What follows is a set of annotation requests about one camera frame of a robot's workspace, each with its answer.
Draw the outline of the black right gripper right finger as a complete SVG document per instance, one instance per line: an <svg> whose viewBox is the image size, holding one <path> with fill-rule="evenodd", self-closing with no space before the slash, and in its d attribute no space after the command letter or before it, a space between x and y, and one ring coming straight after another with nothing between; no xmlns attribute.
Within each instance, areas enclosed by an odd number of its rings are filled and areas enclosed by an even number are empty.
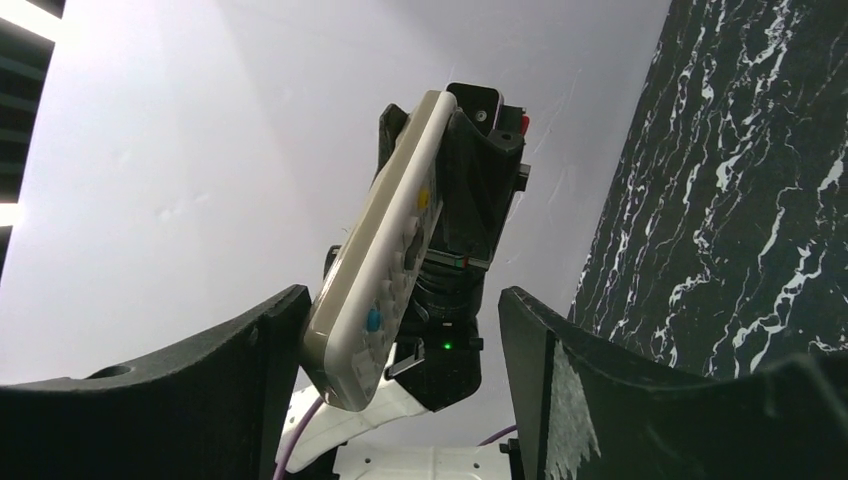
<svg viewBox="0 0 848 480"><path fill-rule="evenodd" d="M517 479L847 475L845 353L717 381L590 334L519 287L498 313Z"/></svg>

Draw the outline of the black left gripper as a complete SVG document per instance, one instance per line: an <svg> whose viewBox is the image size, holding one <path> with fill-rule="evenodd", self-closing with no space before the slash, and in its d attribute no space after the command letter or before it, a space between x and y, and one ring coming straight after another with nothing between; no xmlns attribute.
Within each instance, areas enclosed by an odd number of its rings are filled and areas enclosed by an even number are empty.
<svg viewBox="0 0 848 480"><path fill-rule="evenodd" d="M396 149L409 114L394 103L378 122L378 176ZM322 286L324 332L396 332L416 303L438 317L468 315L478 305L479 279L445 265L492 263L517 191L527 185L522 163L527 130L524 109L504 109L482 133L464 112L449 117L437 155L444 206L428 247L333 245Z"/></svg>

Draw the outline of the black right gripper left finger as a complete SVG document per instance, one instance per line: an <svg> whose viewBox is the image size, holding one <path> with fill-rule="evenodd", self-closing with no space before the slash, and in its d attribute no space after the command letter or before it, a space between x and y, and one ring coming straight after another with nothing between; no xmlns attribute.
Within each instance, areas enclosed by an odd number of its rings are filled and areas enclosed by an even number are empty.
<svg viewBox="0 0 848 480"><path fill-rule="evenodd" d="M269 479L311 306L291 286L145 356L1 390L5 479Z"/></svg>

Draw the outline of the beige remote control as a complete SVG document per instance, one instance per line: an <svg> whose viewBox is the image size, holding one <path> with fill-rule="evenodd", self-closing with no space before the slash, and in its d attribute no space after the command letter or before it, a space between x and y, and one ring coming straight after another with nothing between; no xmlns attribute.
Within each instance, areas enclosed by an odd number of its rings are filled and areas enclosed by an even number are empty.
<svg viewBox="0 0 848 480"><path fill-rule="evenodd" d="M375 396L438 222L437 156L456 97L430 90L409 115L310 310L302 364L329 405Z"/></svg>

